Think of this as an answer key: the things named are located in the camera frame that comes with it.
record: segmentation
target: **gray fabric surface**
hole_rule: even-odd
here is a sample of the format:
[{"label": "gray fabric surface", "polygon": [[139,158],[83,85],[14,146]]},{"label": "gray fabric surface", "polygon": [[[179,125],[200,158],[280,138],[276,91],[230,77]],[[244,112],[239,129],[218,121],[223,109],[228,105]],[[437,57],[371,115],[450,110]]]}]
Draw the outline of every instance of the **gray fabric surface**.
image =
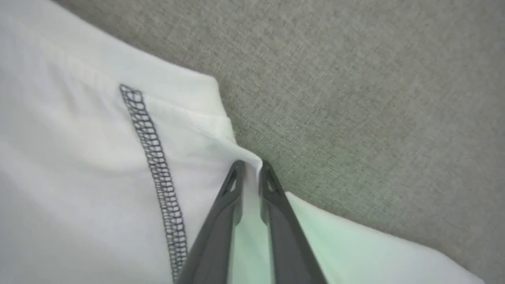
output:
[{"label": "gray fabric surface", "polygon": [[504,2],[58,2],[215,76],[300,197],[505,283]]}]

